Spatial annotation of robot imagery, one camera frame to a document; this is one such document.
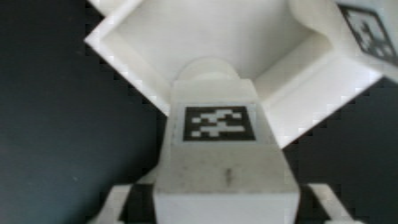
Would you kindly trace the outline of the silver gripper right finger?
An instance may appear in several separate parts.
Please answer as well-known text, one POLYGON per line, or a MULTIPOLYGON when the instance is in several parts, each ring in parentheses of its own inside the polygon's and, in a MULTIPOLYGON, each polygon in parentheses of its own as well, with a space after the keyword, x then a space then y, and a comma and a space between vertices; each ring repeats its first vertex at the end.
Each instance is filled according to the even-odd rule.
POLYGON ((323 183, 300 186, 295 224, 364 224, 350 215, 332 188, 323 183))

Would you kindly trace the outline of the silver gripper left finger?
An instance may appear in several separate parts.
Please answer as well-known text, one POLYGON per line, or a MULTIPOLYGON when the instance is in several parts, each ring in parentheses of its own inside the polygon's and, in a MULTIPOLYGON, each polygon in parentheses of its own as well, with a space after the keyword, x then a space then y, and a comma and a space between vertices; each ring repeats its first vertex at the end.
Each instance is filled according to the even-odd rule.
POLYGON ((87 224, 156 224, 149 184, 112 187, 100 213, 87 224))

